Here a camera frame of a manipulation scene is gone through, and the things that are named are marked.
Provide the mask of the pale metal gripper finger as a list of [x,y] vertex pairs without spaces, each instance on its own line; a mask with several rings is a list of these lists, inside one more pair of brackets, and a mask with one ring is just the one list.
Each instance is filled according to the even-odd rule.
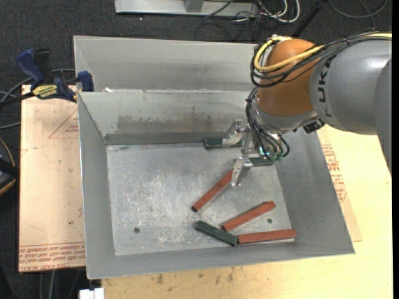
[[241,181],[246,177],[253,164],[249,157],[240,157],[234,162],[234,167],[231,176],[231,186],[236,187],[241,185]]
[[243,121],[234,120],[228,130],[228,135],[225,138],[225,144],[228,146],[238,144],[243,138]]

